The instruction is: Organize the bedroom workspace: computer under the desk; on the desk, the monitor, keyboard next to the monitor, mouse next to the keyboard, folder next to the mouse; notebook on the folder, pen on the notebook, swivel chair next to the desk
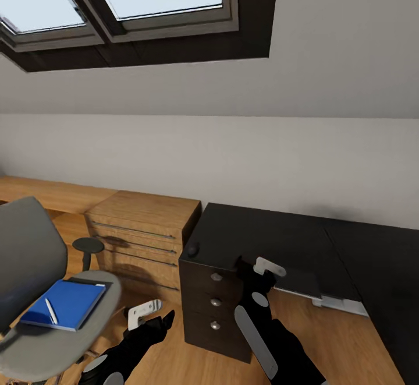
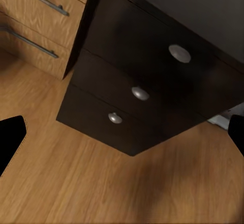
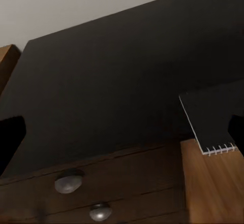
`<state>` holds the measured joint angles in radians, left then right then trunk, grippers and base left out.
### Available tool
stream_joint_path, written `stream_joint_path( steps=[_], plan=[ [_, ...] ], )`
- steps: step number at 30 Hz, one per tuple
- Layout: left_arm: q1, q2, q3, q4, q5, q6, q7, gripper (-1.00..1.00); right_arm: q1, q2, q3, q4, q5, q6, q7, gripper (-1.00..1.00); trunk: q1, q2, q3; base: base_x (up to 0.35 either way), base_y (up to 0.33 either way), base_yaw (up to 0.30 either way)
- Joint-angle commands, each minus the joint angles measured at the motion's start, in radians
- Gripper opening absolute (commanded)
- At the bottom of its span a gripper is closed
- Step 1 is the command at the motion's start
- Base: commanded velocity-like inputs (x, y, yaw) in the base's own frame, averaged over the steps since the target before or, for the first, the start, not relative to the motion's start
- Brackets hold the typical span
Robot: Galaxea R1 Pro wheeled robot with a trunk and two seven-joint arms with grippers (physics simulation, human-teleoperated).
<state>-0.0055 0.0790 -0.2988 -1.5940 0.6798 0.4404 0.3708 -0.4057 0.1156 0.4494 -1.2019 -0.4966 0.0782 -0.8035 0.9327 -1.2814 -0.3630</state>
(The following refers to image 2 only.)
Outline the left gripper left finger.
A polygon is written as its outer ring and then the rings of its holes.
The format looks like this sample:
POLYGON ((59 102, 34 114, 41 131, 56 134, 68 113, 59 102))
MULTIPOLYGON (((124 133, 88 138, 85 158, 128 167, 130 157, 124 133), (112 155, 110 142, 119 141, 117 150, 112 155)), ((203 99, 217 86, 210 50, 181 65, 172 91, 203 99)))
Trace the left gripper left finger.
POLYGON ((22 115, 0 121, 0 176, 26 136, 22 115))

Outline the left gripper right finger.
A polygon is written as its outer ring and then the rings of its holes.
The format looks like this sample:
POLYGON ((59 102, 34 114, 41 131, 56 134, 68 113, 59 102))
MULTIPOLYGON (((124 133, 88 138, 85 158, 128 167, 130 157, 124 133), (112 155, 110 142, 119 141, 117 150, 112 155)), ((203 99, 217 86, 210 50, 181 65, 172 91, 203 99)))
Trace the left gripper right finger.
POLYGON ((236 115, 231 117, 228 134, 244 156, 244 117, 236 115))

